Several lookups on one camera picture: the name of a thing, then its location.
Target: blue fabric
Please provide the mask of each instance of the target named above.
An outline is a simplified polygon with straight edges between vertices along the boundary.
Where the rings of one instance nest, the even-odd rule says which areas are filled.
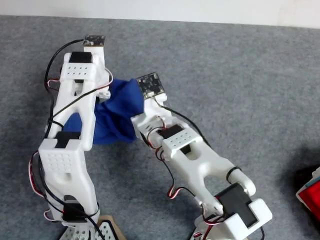
[[[93,144],[111,144],[117,141],[131,143],[136,139],[130,118],[144,112],[144,97],[135,79],[114,79],[110,85],[111,98],[95,105]],[[63,131],[81,132],[80,115],[74,113]]]

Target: gray carpet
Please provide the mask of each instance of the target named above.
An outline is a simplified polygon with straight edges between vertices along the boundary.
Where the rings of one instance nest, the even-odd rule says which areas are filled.
[[[85,34],[106,35],[106,65],[118,79],[159,73],[167,104],[254,181],[273,212],[267,240],[319,239],[293,189],[297,169],[320,163],[319,30],[13,16],[0,17],[0,239],[54,240],[62,229],[43,218],[47,204],[32,192],[27,166],[49,114],[47,63]],[[186,192],[166,197],[170,176],[142,142],[95,145],[86,162],[101,213],[128,240],[184,240],[193,230],[200,208]],[[227,186],[206,183],[213,194]]]

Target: white robotic arm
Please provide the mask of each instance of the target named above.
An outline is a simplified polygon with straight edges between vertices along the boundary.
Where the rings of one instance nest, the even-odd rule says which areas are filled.
[[[88,36],[84,51],[65,54],[51,124],[38,149],[45,173],[43,197],[49,202],[52,220],[73,227],[72,239],[93,240],[102,236],[95,230],[100,209],[84,152],[93,144],[96,98],[108,99],[113,81],[105,67],[103,42],[102,36]],[[215,153],[199,132],[163,106],[167,95],[158,75],[152,73],[137,81],[144,96],[144,113],[131,118],[136,136],[154,149],[160,160],[177,169],[202,207],[201,216],[194,222],[194,237],[242,240],[268,222],[272,213],[265,202],[250,199],[256,192],[253,182],[229,160]],[[62,131],[74,113],[80,115],[81,132]],[[226,179],[231,185],[213,196],[204,182],[208,175]],[[168,196],[174,198],[180,189],[174,191],[172,186]]]
[[[174,166],[187,182],[203,208],[204,214],[195,221],[199,236],[211,240],[242,240],[271,220],[272,213],[265,202],[250,199],[256,192],[253,182],[228,159],[214,152],[186,122],[172,116],[170,108],[163,106],[167,96],[158,75],[143,76],[138,78],[138,83],[145,100],[144,113],[131,119],[136,136],[161,152],[161,160]],[[232,185],[212,196],[204,181],[209,175],[226,179]],[[168,193],[171,198],[172,192],[173,188]],[[224,220],[210,225],[205,218],[211,215],[223,216]]]

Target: red wire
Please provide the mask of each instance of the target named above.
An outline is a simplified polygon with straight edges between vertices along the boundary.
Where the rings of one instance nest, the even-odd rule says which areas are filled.
[[[41,197],[44,197],[44,195],[37,190],[36,188],[36,183],[34,181],[34,177],[33,177],[33,174],[32,174],[32,164],[33,164],[33,160],[34,160],[34,157],[35,155],[38,153],[38,151],[34,152],[30,161],[29,161],[29,166],[28,166],[28,174],[29,174],[29,180],[30,180],[30,184],[31,184],[31,187],[32,187],[32,190],[39,196]]]
[[[194,238],[200,237],[202,235],[201,232],[197,231],[196,233],[193,234]]]
[[[147,134],[147,136],[146,136],[146,141],[147,141],[147,143],[149,144],[150,148],[152,148],[152,149],[157,149],[157,147],[154,147],[154,146],[152,145],[152,143],[149,141],[149,136],[150,136],[150,134],[151,134],[154,130],[156,130],[156,129],[162,129],[162,128],[163,128],[163,126],[156,126],[155,128],[151,129],[151,130],[148,132],[148,134]]]
[[[208,226],[205,234],[203,235],[203,239],[202,239],[202,240],[207,240],[207,236],[208,236],[210,230],[212,229],[212,227],[213,227],[212,225],[209,225],[209,226]]]

